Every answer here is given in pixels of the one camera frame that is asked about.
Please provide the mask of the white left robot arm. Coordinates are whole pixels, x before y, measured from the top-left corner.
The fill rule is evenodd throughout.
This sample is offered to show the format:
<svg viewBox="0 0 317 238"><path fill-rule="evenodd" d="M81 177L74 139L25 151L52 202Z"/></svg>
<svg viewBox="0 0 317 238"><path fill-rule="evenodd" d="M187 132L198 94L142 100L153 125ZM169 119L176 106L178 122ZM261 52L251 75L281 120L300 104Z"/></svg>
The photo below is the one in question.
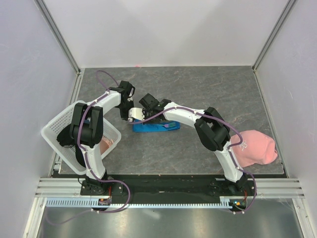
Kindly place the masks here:
<svg viewBox="0 0 317 238"><path fill-rule="evenodd" d="M107 193L109 188L100 154L104 115L112 108L118 108L121 118L128 121L129 110L134 107L134 93L134 86L111 87L97 99L74 106L69 136L73 139L75 158L86 168L86 176L94 179L91 188L98 195Z"/></svg>

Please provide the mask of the blue cloth napkin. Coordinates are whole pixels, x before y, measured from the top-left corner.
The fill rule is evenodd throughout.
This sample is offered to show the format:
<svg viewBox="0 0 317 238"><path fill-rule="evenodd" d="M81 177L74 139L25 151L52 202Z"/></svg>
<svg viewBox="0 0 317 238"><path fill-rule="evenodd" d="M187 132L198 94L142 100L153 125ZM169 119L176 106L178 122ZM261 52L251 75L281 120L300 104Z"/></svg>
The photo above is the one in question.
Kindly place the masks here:
<svg viewBox="0 0 317 238"><path fill-rule="evenodd" d="M173 130L167 130L161 126L162 123L168 123L168 122L176 122L178 125L178 129L180 129L180 123L174 120L162 121L159 124L145 124L145 123L139 123L139 120L135 120L131 124L132 124L132 130L134 132L139 132L139 133L173 131Z"/></svg>

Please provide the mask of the iridescent rainbow fork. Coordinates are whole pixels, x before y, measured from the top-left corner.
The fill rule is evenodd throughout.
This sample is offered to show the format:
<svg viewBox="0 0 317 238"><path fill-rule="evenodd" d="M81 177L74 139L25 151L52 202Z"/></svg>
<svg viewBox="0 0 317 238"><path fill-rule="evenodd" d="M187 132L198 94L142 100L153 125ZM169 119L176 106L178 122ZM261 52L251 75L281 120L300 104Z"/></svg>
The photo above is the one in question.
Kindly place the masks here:
<svg viewBox="0 0 317 238"><path fill-rule="evenodd" d="M175 130L178 129L178 125L176 122L168 122L168 123L162 123L162 127L164 127L167 130Z"/></svg>

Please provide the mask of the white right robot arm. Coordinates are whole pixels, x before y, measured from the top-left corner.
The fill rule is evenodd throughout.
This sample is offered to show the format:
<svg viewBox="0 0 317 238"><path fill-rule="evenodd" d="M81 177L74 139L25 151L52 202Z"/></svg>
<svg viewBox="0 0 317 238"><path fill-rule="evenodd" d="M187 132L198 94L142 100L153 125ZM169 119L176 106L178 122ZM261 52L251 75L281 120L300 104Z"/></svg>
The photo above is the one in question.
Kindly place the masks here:
<svg viewBox="0 0 317 238"><path fill-rule="evenodd" d="M202 145L214 152L218 158L224 171L228 192L238 195L245 189L247 178L233 152L233 146L242 142L242 136L238 134L240 141L231 143L230 131L233 127L223 120L215 108L195 110L170 100L158 101L155 98L141 99L139 103L144 108L145 119L159 118L193 127Z"/></svg>

